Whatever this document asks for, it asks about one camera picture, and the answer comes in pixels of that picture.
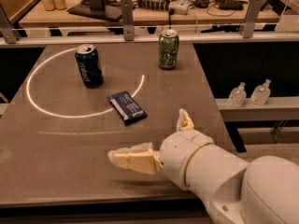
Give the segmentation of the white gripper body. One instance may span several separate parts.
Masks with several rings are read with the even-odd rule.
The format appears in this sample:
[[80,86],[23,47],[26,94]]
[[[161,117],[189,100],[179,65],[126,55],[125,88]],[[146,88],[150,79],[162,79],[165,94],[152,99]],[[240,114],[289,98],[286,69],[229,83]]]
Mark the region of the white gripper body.
[[160,147],[162,173],[183,190],[187,190],[185,171],[188,162],[201,147],[214,140],[196,130],[178,131],[165,138]]

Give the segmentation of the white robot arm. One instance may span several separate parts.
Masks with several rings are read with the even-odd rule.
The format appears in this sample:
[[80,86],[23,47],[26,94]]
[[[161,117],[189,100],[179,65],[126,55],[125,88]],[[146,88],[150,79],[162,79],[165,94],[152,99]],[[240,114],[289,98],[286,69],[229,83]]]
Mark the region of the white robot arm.
[[244,161],[195,130],[184,109],[158,151],[143,143],[108,157],[120,168],[163,173],[195,194],[215,224],[299,224],[299,165],[276,156]]

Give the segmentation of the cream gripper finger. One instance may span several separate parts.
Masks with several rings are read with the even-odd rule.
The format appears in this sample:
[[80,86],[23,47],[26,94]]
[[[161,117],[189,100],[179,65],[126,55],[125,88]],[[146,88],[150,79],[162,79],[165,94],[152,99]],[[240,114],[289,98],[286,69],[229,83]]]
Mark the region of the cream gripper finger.
[[180,109],[178,111],[177,130],[184,131],[184,130],[193,130],[193,129],[194,129],[194,125],[188,112],[185,109]]
[[115,166],[123,169],[147,175],[161,171],[160,152],[153,149],[152,143],[110,150],[107,156]]

